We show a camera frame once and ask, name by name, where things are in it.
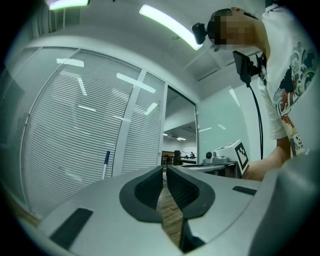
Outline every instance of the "printed graphic t-shirt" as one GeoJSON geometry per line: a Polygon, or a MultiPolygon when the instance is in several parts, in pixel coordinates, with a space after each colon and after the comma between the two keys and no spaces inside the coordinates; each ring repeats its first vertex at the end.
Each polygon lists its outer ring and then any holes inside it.
{"type": "MultiPolygon", "coordinates": [[[[293,155],[299,155],[305,148],[290,112],[309,87],[318,86],[319,80],[315,78],[319,74],[318,52],[287,8],[274,4],[266,9],[262,22],[270,56],[266,64],[266,85],[259,79],[258,87],[268,113],[270,138],[276,140],[287,136],[293,155]]],[[[308,110],[301,113],[308,115],[308,110]]]]}

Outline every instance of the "man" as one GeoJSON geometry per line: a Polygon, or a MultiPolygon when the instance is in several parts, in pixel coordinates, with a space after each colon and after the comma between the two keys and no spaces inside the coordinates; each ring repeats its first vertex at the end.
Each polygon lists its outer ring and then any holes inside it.
{"type": "MultiPolygon", "coordinates": [[[[261,181],[267,171],[281,167],[291,157],[291,150],[293,156],[304,153],[303,141],[290,116],[300,99],[308,101],[301,96],[316,84],[319,57],[294,15],[286,7],[273,4],[259,20],[233,7],[214,12],[207,31],[200,23],[192,30],[198,44],[208,35],[215,51],[256,47],[266,57],[266,80],[259,79],[258,87],[269,117],[270,138],[276,140],[276,148],[263,160],[251,162],[243,178],[261,181]]],[[[301,112],[307,115],[308,109],[301,112]]]]}

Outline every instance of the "white box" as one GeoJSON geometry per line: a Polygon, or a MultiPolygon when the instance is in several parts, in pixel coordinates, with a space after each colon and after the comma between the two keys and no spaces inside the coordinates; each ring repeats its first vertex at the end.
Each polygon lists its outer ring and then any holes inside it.
{"type": "Polygon", "coordinates": [[[240,139],[219,147],[214,151],[217,157],[227,157],[230,162],[237,161],[241,174],[243,174],[248,167],[248,155],[240,139]]]}

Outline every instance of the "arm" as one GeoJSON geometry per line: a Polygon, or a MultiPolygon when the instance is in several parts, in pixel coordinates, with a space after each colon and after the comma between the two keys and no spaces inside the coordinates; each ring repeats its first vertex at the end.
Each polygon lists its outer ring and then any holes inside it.
{"type": "Polygon", "coordinates": [[[281,167],[286,160],[290,159],[290,155],[291,146],[288,137],[277,139],[274,151],[262,160],[249,163],[242,178],[262,181],[267,171],[281,167]]]}

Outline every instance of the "horizontal blinds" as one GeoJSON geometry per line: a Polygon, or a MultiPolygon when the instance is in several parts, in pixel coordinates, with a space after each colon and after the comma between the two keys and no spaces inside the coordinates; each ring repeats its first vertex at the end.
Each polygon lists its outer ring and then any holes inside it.
{"type": "Polygon", "coordinates": [[[157,165],[165,82],[147,73],[143,83],[156,91],[140,89],[125,145],[122,173],[157,165]]]}
{"type": "Polygon", "coordinates": [[[81,51],[49,80],[29,118],[23,164],[31,173],[32,208],[46,215],[89,184],[111,177],[118,134],[140,70],[81,51]],[[42,192],[41,197],[35,193],[42,192]]]}
{"type": "Polygon", "coordinates": [[[20,170],[20,148],[29,111],[43,85],[59,67],[57,57],[68,58],[75,51],[24,49],[7,67],[11,84],[0,106],[0,165],[2,179],[13,194],[25,202],[20,170]]]}

